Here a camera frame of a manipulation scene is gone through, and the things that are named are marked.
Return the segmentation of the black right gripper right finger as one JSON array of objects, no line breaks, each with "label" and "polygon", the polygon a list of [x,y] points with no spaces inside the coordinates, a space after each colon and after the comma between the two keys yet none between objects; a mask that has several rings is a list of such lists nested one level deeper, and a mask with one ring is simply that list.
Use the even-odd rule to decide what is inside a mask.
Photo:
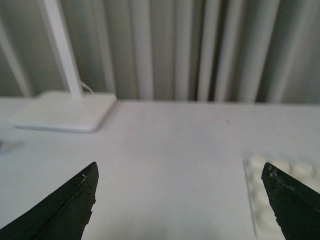
[{"label": "black right gripper right finger", "polygon": [[261,179],[286,240],[320,238],[320,194],[266,162]]}]

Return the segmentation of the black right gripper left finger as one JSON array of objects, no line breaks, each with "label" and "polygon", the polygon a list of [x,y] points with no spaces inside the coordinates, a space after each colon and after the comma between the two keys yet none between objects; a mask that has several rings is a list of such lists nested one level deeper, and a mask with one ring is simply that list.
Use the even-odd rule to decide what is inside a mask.
[{"label": "black right gripper left finger", "polygon": [[0,230],[2,240],[80,240],[92,215],[99,179],[94,161]]}]

